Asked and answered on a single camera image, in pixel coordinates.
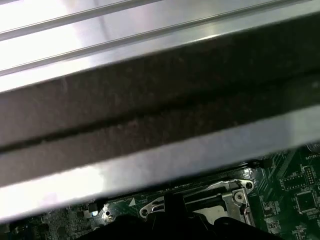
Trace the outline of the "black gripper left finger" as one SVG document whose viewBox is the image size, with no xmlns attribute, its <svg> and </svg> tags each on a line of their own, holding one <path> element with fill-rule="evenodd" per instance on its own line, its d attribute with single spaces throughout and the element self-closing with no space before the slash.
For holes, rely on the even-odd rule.
<svg viewBox="0 0 320 240">
<path fill-rule="evenodd" d="M 146 221 L 132 215 L 118 216 L 114 222 L 80 236 L 79 240 L 168 240 L 172 237 L 174 210 L 173 195 L 164 197 L 164 212 L 151 213 Z"/>
</svg>

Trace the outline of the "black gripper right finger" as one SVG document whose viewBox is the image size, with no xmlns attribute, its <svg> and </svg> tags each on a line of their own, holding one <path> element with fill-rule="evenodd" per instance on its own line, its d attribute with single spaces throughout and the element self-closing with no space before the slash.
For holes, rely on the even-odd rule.
<svg viewBox="0 0 320 240">
<path fill-rule="evenodd" d="M 271 233 L 231 217 L 220 217 L 210 224 L 199 215 L 188 213 L 180 194 L 174 196 L 174 236 L 180 240 L 276 240 Z"/>
</svg>

